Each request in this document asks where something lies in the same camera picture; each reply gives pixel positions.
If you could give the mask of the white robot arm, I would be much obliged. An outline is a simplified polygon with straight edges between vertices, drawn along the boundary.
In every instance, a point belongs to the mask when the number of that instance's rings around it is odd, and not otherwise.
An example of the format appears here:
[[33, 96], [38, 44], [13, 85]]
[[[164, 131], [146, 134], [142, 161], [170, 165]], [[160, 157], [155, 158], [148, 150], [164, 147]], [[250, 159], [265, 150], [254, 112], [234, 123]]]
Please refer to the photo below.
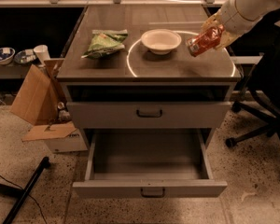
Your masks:
[[280, 0], [228, 0], [208, 18], [202, 32], [205, 45], [221, 49], [249, 32], [266, 14], [280, 8]]

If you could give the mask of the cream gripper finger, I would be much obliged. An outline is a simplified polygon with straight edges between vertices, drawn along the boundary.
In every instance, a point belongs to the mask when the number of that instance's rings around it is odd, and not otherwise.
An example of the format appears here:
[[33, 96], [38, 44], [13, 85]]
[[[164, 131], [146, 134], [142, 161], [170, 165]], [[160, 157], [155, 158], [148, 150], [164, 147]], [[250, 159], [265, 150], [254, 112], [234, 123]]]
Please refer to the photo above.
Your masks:
[[217, 12], [211, 15], [202, 25], [202, 31], [206, 31], [211, 27], [220, 27], [222, 25], [221, 15]]
[[220, 42], [215, 46], [215, 49], [224, 49], [231, 43], [233, 43], [236, 39], [238, 39], [240, 35], [233, 34], [227, 31], [224, 31], [221, 34]]

